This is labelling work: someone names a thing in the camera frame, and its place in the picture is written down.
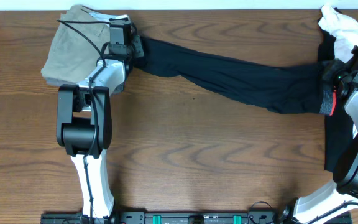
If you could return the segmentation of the black garment under right arm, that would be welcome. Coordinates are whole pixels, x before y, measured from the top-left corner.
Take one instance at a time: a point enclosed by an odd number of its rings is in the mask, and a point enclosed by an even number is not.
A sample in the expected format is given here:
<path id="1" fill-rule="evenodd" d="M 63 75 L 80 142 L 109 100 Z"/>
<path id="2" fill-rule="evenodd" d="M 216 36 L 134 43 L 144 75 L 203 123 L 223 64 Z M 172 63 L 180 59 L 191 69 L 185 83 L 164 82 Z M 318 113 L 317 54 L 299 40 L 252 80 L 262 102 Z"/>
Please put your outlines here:
<path id="1" fill-rule="evenodd" d="M 318 72 L 322 82 L 323 103 L 320 112 L 325 115 L 325 162 L 324 169 L 333 172 L 341 154 L 352 140 L 353 122 L 345 112 L 344 102 L 334 92 L 334 72 L 330 68 L 339 68 L 342 62 L 333 65 L 334 43 L 336 38 L 322 30 L 323 41 L 318 47 Z"/>

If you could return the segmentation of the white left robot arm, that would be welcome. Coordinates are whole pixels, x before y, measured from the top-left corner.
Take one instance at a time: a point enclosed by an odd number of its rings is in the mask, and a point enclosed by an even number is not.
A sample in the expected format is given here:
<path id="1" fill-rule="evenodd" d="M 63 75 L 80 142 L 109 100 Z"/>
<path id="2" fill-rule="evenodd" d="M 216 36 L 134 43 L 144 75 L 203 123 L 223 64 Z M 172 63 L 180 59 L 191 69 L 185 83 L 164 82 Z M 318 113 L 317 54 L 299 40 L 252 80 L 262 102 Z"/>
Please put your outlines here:
<path id="1" fill-rule="evenodd" d="M 58 90 L 57 142 L 71 157 L 80 180 L 80 223 L 109 223 L 114 197 L 109 189 L 106 151 L 112 139 L 110 97 L 123 91 L 134 61 L 144 56 L 139 35 L 105 43 L 109 50 L 76 84 Z"/>

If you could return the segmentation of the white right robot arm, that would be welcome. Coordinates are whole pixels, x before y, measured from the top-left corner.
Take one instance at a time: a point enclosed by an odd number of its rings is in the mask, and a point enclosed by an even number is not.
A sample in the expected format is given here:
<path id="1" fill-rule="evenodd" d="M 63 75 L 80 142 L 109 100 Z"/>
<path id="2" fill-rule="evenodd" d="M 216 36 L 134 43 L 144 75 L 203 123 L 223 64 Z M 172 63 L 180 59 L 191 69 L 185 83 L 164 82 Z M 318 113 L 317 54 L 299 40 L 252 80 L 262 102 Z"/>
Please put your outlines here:
<path id="1" fill-rule="evenodd" d="M 326 223 L 358 208 L 358 55 L 335 72 L 334 86 L 357 133 L 337 160 L 333 179 L 287 207 L 281 223 Z"/>

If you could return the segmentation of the black leggings with red waistband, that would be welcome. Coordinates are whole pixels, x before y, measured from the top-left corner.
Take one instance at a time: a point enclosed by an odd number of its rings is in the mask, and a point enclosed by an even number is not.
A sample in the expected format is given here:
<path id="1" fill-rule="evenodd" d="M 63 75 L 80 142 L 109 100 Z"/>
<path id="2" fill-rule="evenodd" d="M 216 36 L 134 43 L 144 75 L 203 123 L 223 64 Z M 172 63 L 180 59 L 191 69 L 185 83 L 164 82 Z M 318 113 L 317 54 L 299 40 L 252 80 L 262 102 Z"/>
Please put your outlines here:
<path id="1" fill-rule="evenodd" d="M 333 88 L 323 80 L 317 64 L 270 67 L 147 37 L 141 41 L 145 55 L 135 65 L 146 73 L 182 76 L 204 89 L 274 113 L 331 116 L 336 107 Z"/>

